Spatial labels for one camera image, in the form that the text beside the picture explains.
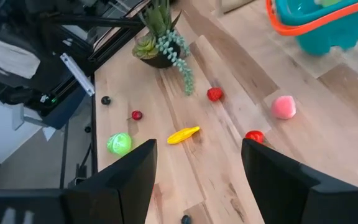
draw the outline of red tomato toy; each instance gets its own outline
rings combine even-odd
[[[252,139],[262,144],[264,142],[264,134],[261,131],[249,131],[246,134],[246,139]]]

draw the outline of potted plant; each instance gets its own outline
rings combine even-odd
[[[177,67],[185,81],[185,93],[190,95],[193,92],[193,71],[180,58],[181,50],[188,56],[190,49],[174,29],[180,14],[172,20],[170,0],[154,0],[151,7],[139,13],[149,33],[137,40],[132,54],[155,68]]]

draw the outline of string of pearls plant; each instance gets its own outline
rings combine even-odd
[[[177,44],[181,49],[185,51],[185,56],[189,56],[190,48],[186,44],[185,39],[178,35],[175,30],[167,30],[166,34],[158,38],[158,42],[155,47],[164,55],[167,56],[168,60],[171,60],[173,66],[179,69],[179,72],[183,75],[185,81],[185,93],[191,95],[193,86],[193,71],[187,66],[187,63],[179,58],[178,52],[173,51],[172,43]]]

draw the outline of white cloth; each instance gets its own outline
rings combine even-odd
[[[33,53],[0,41],[0,69],[30,79],[39,64]]]

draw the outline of plant pot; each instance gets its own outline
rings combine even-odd
[[[178,57],[180,55],[180,47],[176,43],[172,43],[171,47],[173,47],[173,51],[178,53]],[[167,58],[166,55],[162,54],[161,52],[158,53],[157,56],[150,59],[141,59],[147,65],[150,65],[155,68],[168,68],[172,66],[171,60]]]

